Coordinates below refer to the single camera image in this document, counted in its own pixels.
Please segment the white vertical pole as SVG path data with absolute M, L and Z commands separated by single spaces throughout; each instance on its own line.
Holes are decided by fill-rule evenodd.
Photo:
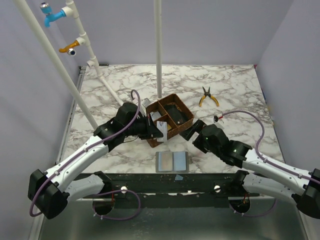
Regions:
M 157 98 L 162 98 L 162 1 L 153 1 Z

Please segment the yellow handled pliers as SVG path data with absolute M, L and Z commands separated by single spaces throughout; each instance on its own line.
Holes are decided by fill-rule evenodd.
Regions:
M 202 106 L 202 103 L 203 103 L 204 99 L 207 98 L 207 97 L 210 98 L 211 100 L 213 100 L 214 103 L 215 103 L 215 105 L 216 105 L 217 107 L 220 106 L 218 100 L 217 100 L 213 95 L 211 95 L 210 89 L 211 89 L 210 87 L 208 88 L 208 90 L 206 90 L 204 87 L 202 87 L 203 96 L 202 96 L 201 99 L 199 100 L 199 104 L 198 104 L 199 107 Z

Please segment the aluminium frame rail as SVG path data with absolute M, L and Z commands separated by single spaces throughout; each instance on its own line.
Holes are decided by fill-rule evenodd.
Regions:
M 89 200 L 70 204 L 58 217 L 34 221 L 32 240 L 305 240 L 295 208 L 272 198 L 251 201 L 249 216 L 230 208 L 143 209 L 130 220 L 100 219 Z

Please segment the gold faucet tap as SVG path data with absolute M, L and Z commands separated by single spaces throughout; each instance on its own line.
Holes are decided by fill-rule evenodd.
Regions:
M 75 40 L 73 43 L 67 45 L 64 48 L 60 48 L 58 51 L 60 53 L 67 53 L 70 56 L 75 56 L 76 55 L 76 50 L 75 47 L 79 46 L 79 42 L 77 40 Z

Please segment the woven brown divided basket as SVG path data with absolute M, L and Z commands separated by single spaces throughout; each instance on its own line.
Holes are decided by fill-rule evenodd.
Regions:
M 167 130 L 167 139 L 190 128 L 193 124 L 194 115 L 185 103 L 175 93 L 172 93 L 146 107 L 148 114 L 158 112 L 160 117 L 155 116 L 152 121 L 166 122 L 170 129 Z

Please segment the blue faucet tap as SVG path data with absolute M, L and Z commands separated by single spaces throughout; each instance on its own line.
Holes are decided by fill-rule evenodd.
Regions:
M 44 26 L 46 28 L 50 27 L 50 23 L 55 22 L 56 20 L 67 16 L 66 13 L 62 9 L 57 13 L 53 13 L 51 6 L 47 2 L 42 2 L 39 5 L 39 7 L 40 7 L 42 13 L 45 14 Z

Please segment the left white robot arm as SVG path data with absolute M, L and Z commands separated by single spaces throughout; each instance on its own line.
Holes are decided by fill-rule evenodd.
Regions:
M 98 195 L 105 180 L 97 173 L 78 180 L 89 165 L 121 145 L 125 138 L 142 140 L 161 138 L 163 133 L 150 114 L 142 115 L 139 106 L 125 102 L 115 117 L 97 127 L 93 135 L 68 158 L 42 172 L 35 170 L 29 177 L 27 196 L 47 219 L 57 217 L 72 200 Z

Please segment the white card with logo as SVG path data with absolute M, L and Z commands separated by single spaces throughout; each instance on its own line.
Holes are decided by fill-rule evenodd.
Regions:
M 165 143 L 168 140 L 168 124 L 166 121 L 157 121 L 156 127 L 162 133 L 162 137 L 158 137 L 156 140 L 158 143 Z

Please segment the grey card holder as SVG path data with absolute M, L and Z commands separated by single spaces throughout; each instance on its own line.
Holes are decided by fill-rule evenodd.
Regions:
M 190 156 L 187 151 L 157 151 L 155 153 L 156 173 L 188 173 Z

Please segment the white diagonal pole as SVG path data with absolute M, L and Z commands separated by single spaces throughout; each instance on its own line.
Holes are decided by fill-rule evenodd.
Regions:
M 20 14 L 28 24 L 29 28 L 32 30 L 33 34 L 39 41 L 40 45 L 44 49 L 45 53 L 51 60 L 53 66 L 57 70 L 58 74 L 64 81 L 65 85 L 67 86 L 68 90 L 70 91 L 72 97 L 74 98 L 77 105 L 80 107 L 84 116 L 87 118 L 88 122 L 90 123 L 91 127 L 95 130 L 98 127 L 97 122 L 95 121 L 93 115 L 90 113 L 87 105 L 85 104 L 83 98 L 81 97 L 78 89 L 76 88 L 74 82 L 72 81 L 70 75 L 68 74 L 66 68 L 64 67 L 62 61 L 58 57 L 55 49 L 53 48 L 51 42 L 47 38 L 45 32 L 43 31 L 41 25 L 37 21 L 36 17 L 34 16 L 32 10 L 30 9 L 29 5 L 25 0 L 14 0 L 13 3 L 15 4 L 16 8 L 19 10 Z

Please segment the silver VIP card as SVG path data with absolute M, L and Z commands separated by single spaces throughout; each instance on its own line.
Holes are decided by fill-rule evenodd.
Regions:
M 151 117 L 153 122 L 156 122 L 158 119 L 160 119 L 162 117 L 162 115 L 160 114 L 159 111 L 150 112 L 149 114 L 150 114 L 150 117 Z

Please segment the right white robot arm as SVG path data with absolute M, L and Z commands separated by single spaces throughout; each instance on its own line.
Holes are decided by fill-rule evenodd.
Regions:
M 320 217 L 320 171 L 296 168 L 261 154 L 257 149 L 237 140 L 230 140 L 215 124 L 197 120 L 180 133 L 203 153 L 212 153 L 225 164 L 240 170 L 239 184 L 247 193 L 267 195 L 295 204 L 303 214 Z

